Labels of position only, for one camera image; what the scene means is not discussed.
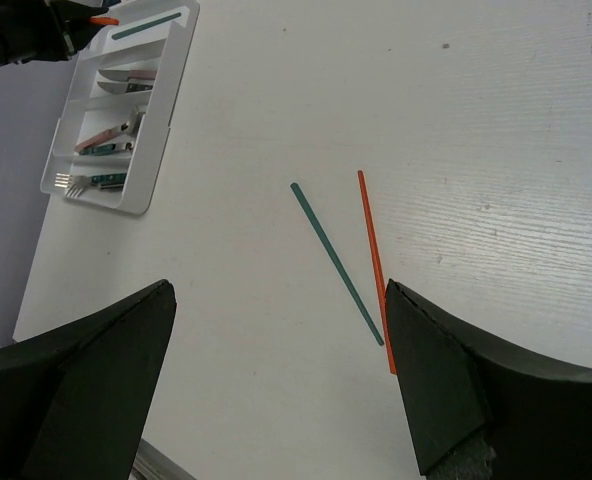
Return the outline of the orange chopstick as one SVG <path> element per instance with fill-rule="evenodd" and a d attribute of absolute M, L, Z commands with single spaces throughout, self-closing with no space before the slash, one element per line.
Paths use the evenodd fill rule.
<path fill-rule="evenodd" d="M 120 24 L 118 19 L 112 17 L 92 17 L 89 22 L 99 26 L 118 26 Z"/>
<path fill-rule="evenodd" d="M 385 278 L 382 270 L 382 264 L 380 259 L 380 252 L 377 243 L 377 236 L 375 232 L 375 226 L 369 201 L 368 189 L 365 174 L 362 170 L 357 171 L 358 177 L 358 184 L 360 189 L 362 207 L 364 212 L 364 219 L 367 231 L 367 237 L 370 247 L 370 255 L 371 255 L 371 262 L 372 268 L 374 273 L 374 280 L 375 280 L 375 288 L 377 293 L 377 299 L 379 304 L 379 311 L 380 317 L 383 327 L 383 338 L 384 338 L 384 345 L 387 354 L 387 361 L 390 373 L 395 375 L 396 365 L 391 349 L 390 339 L 389 339 L 389 332 L 388 332 L 388 323 L 387 323 L 387 315 L 386 315 L 386 287 L 385 287 Z"/>

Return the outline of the green handled fork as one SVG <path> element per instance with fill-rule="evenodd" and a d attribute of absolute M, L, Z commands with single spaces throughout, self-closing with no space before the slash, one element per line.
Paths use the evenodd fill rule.
<path fill-rule="evenodd" d="M 127 173 L 110 173 L 100 175 L 71 175 L 57 173 L 54 185 L 60 188 L 78 186 L 92 186 L 98 188 L 122 187 L 127 180 Z"/>

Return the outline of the pink handled knife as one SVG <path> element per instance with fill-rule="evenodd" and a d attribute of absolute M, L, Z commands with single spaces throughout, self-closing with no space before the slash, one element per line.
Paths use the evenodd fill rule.
<path fill-rule="evenodd" d="M 109 70 L 101 69 L 98 73 L 105 79 L 114 82 L 129 82 L 132 80 L 154 80 L 157 75 L 156 70 Z"/>

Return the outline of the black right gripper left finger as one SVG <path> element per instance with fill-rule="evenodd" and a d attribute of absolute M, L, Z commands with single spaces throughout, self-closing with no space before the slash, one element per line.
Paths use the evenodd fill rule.
<path fill-rule="evenodd" d="M 160 280 L 0 348 L 0 479 L 126 479 L 177 302 Z"/>

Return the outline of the white cutlery tray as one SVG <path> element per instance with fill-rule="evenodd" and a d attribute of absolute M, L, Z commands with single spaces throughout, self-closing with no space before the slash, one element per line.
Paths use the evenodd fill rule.
<path fill-rule="evenodd" d="M 113 40 L 121 30 L 180 11 L 182 16 L 135 35 Z M 126 1 L 109 9 L 120 21 L 92 40 L 79 55 L 63 113 L 58 120 L 40 189 L 50 196 L 82 202 L 95 207 L 140 215 L 149 208 L 160 165 L 171 131 L 182 76 L 195 32 L 200 5 L 196 1 Z M 113 95 L 98 82 L 114 82 L 98 71 L 156 70 L 154 80 L 129 82 L 153 85 L 151 91 Z M 77 144 L 95 134 L 127 121 L 132 113 L 144 113 L 135 138 L 121 136 L 107 143 L 132 142 L 131 153 L 107 156 L 80 156 Z M 85 191 L 76 198 L 65 196 L 56 187 L 57 173 L 100 175 L 127 173 L 121 190 Z"/>

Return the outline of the dark brown handled fork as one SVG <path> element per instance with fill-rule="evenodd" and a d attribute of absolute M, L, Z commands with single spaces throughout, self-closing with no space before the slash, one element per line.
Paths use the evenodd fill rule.
<path fill-rule="evenodd" d="M 78 186 L 75 185 L 73 187 L 66 187 L 65 188 L 65 196 L 69 197 L 69 198 L 76 198 L 79 197 L 80 195 L 82 195 L 85 191 L 92 189 L 92 190 L 100 190 L 100 191 L 105 191 L 105 190 L 121 190 L 124 187 L 124 185 L 122 187 L 115 187 L 115 188 L 98 188 L 98 187 L 92 187 L 92 186 Z"/>

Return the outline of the teal chopstick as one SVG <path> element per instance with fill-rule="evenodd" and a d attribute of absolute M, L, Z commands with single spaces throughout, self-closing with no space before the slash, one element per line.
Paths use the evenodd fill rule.
<path fill-rule="evenodd" d="M 344 264 L 342 263 L 339 255 L 337 254 L 334 246 L 332 245 L 328 235 L 326 234 L 322 224 L 320 223 L 315 211 L 313 210 L 310 202 L 306 198 L 304 192 L 302 191 L 300 185 L 297 182 L 292 182 L 290 184 L 290 189 L 294 194 L 297 202 L 299 203 L 303 213 L 305 214 L 306 218 L 308 219 L 312 229 L 314 230 L 316 236 L 318 237 L 320 243 L 322 244 L 324 250 L 326 251 L 330 261 L 332 262 L 334 268 L 336 269 L 338 275 L 340 276 L 345 288 L 347 289 L 349 295 L 351 296 L 352 300 L 354 301 L 358 311 L 360 312 L 362 318 L 364 319 L 367 327 L 369 328 L 370 332 L 372 333 L 375 341 L 379 346 L 384 346 L 385 341 L 381 333 L 379 332 L 378 328 L 374 320 L 372 319 L 371 315 L 369 314 L 358 290 L 356 289 L 353 281 L 351 280 Z"/>
<path fill-rule="evenodd" d="M 145 23 L 127 28 L 125 30 L 121 30 L 117 33 L 112 34 L 111 38 L 113 40 L 120 40 L 120 39 L 129 37 L 129 36 L 135 35 L 137 33 L 146 31 L 148 29 L 157 27 L 159 25 L 165 24 L 167 22 L 171 22 L 172 20 L 180 18 L 181 16 L 182 16 L 182 13 L 180 11 L 177 11 L 177 12 L 174 12 L 173 14 L 167 15 L 165 17 L 160 17 L 160 18 L 150 20 Z"/>

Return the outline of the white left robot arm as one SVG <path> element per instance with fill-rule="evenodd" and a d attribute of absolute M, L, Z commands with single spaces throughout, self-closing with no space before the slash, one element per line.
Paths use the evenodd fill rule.
<path fill-rule="evenodd" d="M 108 11 L 74 1 L 0 1 L 0 67 L 71 59 L 103 27 L 119 24 Z"/>

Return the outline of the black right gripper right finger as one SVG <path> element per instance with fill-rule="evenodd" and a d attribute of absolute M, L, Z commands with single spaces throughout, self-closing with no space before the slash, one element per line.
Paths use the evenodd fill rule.
<path fill-rule="evenodd" d="M 390 282 L 392 356 L 428 479 L 592 479 L 592 368 L 504 340 Z"/>

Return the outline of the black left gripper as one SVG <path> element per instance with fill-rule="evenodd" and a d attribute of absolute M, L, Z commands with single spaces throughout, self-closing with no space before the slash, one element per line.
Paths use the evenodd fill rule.
<path fill-rule="evenodd" d="M 93 23 L 92 19 L 109 12 L 108 7 L 93 7 L 74 1 L 51 1 L 50 8 L 55 14 L 68 55 L 78 53 L 91 42 L 103 28 L 103 25 Z"/>

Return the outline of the aluminium table frame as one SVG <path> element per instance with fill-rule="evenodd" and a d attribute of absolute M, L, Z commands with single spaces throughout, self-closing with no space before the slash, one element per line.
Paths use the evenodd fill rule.
<path fill-rule="evenodd" d="M 195 480 L 145 439 L 141 439 L 132 464 L 129 479 L 135 480 Z"/>

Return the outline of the green handled spoon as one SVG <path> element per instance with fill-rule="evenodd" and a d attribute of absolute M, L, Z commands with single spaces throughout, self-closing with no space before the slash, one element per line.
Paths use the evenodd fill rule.
<path fill-rule="evenodd" d="M 86 147 L 78 152 L 80 156 L 107 156 L 113 154 L 131 153 L 132 142 L 113 142 L 97 146 Z"/>

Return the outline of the pink handled spoon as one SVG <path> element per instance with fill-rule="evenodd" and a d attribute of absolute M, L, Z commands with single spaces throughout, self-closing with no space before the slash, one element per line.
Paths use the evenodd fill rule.
<path fill-rule="evenodd" d="M 77 144 L 74 151 L 76 153 L 81 153 L 86 149 L 100 146 L 121 136 L 129 136 L 135 138 L 137 136 L 137 132 L 139 130 L 143 116 L 144 113 L 141 111 L 136 111 L 135 113 L 132 113 L 129 119 L 124 123 L 103 130 L 95 134 L 94 136 L 90 137 L 89 139 Z"/>

